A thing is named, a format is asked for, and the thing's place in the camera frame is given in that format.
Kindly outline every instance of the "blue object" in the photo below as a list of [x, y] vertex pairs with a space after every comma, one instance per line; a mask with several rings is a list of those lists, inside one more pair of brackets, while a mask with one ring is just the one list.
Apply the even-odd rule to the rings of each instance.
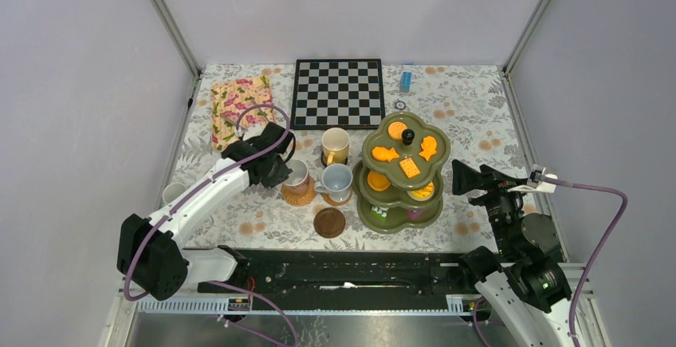
[[411, 89], [411, 72], [402, 73], [402, 83], [400, 89], [408, 92]]

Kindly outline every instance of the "green tray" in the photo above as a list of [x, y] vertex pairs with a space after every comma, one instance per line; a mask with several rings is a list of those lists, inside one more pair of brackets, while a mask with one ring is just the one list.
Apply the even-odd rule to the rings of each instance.
[[[413, 143], [404, 146], [400, 140], [393, 140], [387, 134], [387, 127], [395, 121], [402, 121], [406, 126], [415, 132]], [[430, 161], [418, 155], [422, 150], [420, 144], [426, 136], [433, 136], [437, 140], [437, 154], [433, 155]], [[371, 150], [376, 146], [385, 148], [394, 148], [399, 154], [399, 158], [391, 162], [378, 161], [371, 155]], [[420, 169], [420, 174], [415, 178], [408, 179], [399, 167], [399, 161], [405, 157], [413, 159]], [[390, 180], [392, 186], [405, 191], [418, 190], [427, 186], [434, 176], [441, 170], [444, 163], [450, 156], [450, 141], [448, 136], [441, 129], [425, 124], [420, 117], [410, 112], [395, 112], [387, 115], [380, 126], [373, 133], [369, 134], [362, 145], [362, 157], [364, 166], [385, 175]]]
[[[357, 163], [352, 169], [352, 174], [355, 176], [359, 175], [363, 168], [364, 165], [361, 162]], [[356, 178], [352, 179], [352, 188], [357, 196], [357, 214], [359, 214], [361, 222], [376, 233], [394, 234], [407, 227], [427, 227], [434, 223], [442, 213], [443, 199], [439, 199], [436, 206], [426, 209], [425, 213], [416, 219], [409, 219], [406, 214], [406, 209], [393, 207], [387, 210], [387, 218], [382, 221], [371, 213], [371, 207], [373, 205], [361, 194], [359, 183], [356, 182]]]
[[434, 205], [442, 198], [443, 195], [443, 178], [437, 172], [432, 179], [434, 183], [434, 194], [427, 201], [418, 201], [412, 199], [410, 195], [404, 190], [400, 190], [394, 186], [390, 186], [384, 191], [375, 191], [368, 186], [367, 176], [369, 169], [361, 168], [359, 178], [356, 178], [359, 183], [359, 190], [364, 198], [380, 207], [402, 207], [404, 209], [420, 210], [434, 207]]

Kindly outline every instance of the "chessboard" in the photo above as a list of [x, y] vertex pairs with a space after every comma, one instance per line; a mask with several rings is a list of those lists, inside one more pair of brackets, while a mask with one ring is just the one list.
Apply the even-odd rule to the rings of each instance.
[[380, 59], [298, 60], [291, 128], [378, 128], [385, 117]]

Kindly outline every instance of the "gray wall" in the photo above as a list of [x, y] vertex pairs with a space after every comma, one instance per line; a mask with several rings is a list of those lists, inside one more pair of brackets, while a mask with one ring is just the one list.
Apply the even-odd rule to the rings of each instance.
[[502, 64], [538, 0], [167, 0], [197, 60]]
[[[591, 271], [613, 346], [674, 345], [674, 33], [674, 0], [553, 0], [513, 74], [541, 162], [629, 195]], [[581, 262], [619, 199], [553, 199]]]
[[0, 345], [96, 345], [190, 82], [148, 0], [0, 0]]

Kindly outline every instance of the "yellow mug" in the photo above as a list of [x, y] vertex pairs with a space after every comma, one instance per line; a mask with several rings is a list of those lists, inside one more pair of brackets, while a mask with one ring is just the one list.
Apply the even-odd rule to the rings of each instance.
[[321, 136], [321, 150], [327, 166], [345, 164], [350, 151], [350, 136], [341, 128], [330, 128]]

